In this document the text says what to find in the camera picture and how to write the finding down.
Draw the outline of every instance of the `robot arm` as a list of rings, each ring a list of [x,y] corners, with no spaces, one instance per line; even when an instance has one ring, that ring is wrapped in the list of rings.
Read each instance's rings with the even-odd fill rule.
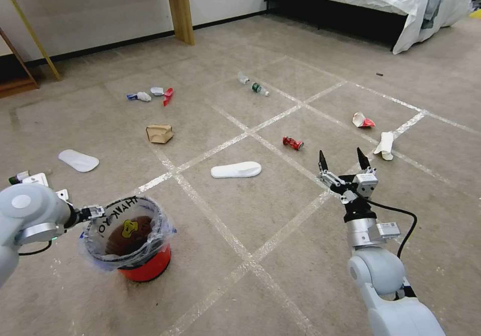
[[[0,287],[16,268],[21,245],[51,241],[104,213],[97,205],[75,209],[40,184],[21,183],[0,192]]]
[[[359,148],[357,153],[362,171],[356,175],[336,176],[328,170],[326,159],[319,151],[319,178],[331,191],[341,195],[341,203],[346,208],[344,222],[352,250],[348,272],[368,308],[373,334],[445,336],[434,314],[414,294],[400,258],[381,247],[401,232],[395,222],[377,222],[368,203],[378,183],[376,169],[371,168]],[[396,293],[395,300],[381,297],[393,293]]]

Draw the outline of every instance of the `bed frame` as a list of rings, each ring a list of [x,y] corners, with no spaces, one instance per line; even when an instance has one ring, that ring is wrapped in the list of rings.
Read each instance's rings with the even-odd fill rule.
[[[334,29],[390,45],[396,44],[407,16],[328,0],[265,0],[267,13],[275,10],[317,24],[317,29]]]

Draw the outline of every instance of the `yellow logo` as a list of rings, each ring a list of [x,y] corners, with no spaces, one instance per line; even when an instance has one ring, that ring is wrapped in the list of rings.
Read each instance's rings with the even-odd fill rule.
[[[124,230],[122,231],[122,237],[130,238],[134,231],[139,229],[139,223],[137,221],[132,222],[131,220],[125,220]]]

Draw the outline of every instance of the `table leg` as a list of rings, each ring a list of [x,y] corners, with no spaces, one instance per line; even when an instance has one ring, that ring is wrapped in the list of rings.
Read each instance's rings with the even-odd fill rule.
[[[189,0],[169,0],[169,3],[175,36],[187,44],[194,45]]]
[[[49,55],[47,54],[47,52],[45,52],[44,47],[42,46],[39,39],[37,38],[37,35],[35,34],[34,30],[32,29],[32,26],[30,26],[30,23],[27,21],[27,18],[25,17],[24,12],[20,9],[19,4],[17,3],[16,0],[11,0],[11,1],[12,1],[12,4],[14,5],[15,9],[17,10],[17,13],[19,14],[20,18],[24,22],[25,27],[29,31],[30,36],[32,36],[32,39],[34,40],[35,44],[39,48],[40,52],[42,52],[42,55],[44,56],[44,58],[47,60],[47,63],[49,64],[50,69],[52,70],[52,73],[54,74],[55,78],[57,78],[57,80],[62,79],[62,77],[60,77],[59,72],[57,71],[57,68],[55,68],[54,64],[50,60]]]

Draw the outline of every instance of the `brown paper bag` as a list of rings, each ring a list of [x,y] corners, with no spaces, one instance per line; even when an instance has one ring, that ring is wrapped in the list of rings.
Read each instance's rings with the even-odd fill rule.
[[[151,124],[145,130],[147,131],[147,138],[152,143],[167,143],[174,135],[171,125]]]

